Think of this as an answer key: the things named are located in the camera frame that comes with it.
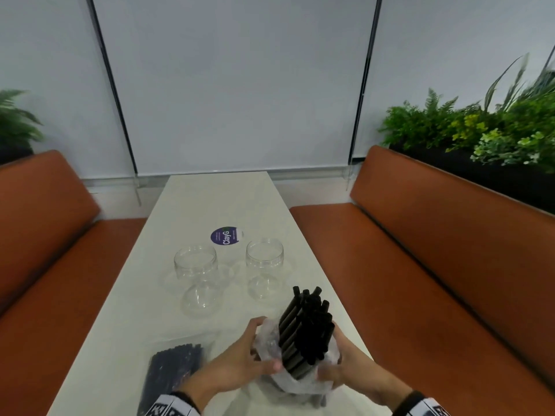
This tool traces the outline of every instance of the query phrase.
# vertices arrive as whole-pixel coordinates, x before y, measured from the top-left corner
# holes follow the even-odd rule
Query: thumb
[[[341,373],[339,365],[333,365],[327,362],[323,362],[318,365],[318,381],[333,381],[334,385],[340,385],[343,383],[341,380]]]
[[[254,362],[254,364],[254,371],[257,377],[260,375],[272,375],[283,369],[281,362],[276,359]]]

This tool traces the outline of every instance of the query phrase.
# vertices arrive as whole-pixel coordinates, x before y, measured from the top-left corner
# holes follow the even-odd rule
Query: planter
[[[403,150],[402,144],[391,145],[389,148],[555,214],[555,174],[545,174],[525,165],[501,166],[474,162],[470,159],[470,153],[462,150],[449,153],[444,148],[411,147]]]
[[[13,162],[22,157],[31,156],[33,149],[25,146],[2,146],[0,145],[0,165]]]

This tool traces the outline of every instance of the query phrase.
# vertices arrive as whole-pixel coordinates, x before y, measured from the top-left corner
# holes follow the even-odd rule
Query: person's left hand
[[[245,332],[235,343],[179,387],[180,391],[190,396],[201,412],[214,395],[241,388],[260,375],[275,374],[283,369],[278,360],[255,361],[251,352],[256,328],[265,319],[257,317],[250,320]]]

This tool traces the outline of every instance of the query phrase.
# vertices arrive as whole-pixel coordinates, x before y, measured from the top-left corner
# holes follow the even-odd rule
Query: black cuff
[[[189,397],[188,394],[185,394],[183,391],[172,391],[170,393],[170,395],[173,395],[173,396],[177,397],[178,399],[180,399],[181,401],[187,403],[189,406],[191,406],[193,409],[195,409],[198,414],[200,414],[199,408],[193,402],[193,400],[191,400],[191,398]]]
[[[399,407],[395,409],[391,416],[407,416],[407,414],[414,408],[414,406],[419,404],[425,398],[426,397],[424,396],[424,394],[422,394],[420,391],[413,391],[402,401],[402,403],[399,405]]]

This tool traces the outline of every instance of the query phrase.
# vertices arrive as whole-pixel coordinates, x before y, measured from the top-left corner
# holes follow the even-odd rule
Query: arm
[[[186,379],[177,391],[161,395],[146,416],[198,416],[216,394],[241,388],[260,375],[281,371],[281,362],[255,361],[251,354],[256,328],[265,319],[250,320],[235,343]]]
[[[337,365],[321,364],[318,379],[333,381],[334,388],[347,385],[374,403],[389,407],[393,416],[448,416],[434,399],[425,398],[366,356],[337,325],[334,337],[341,358]]]

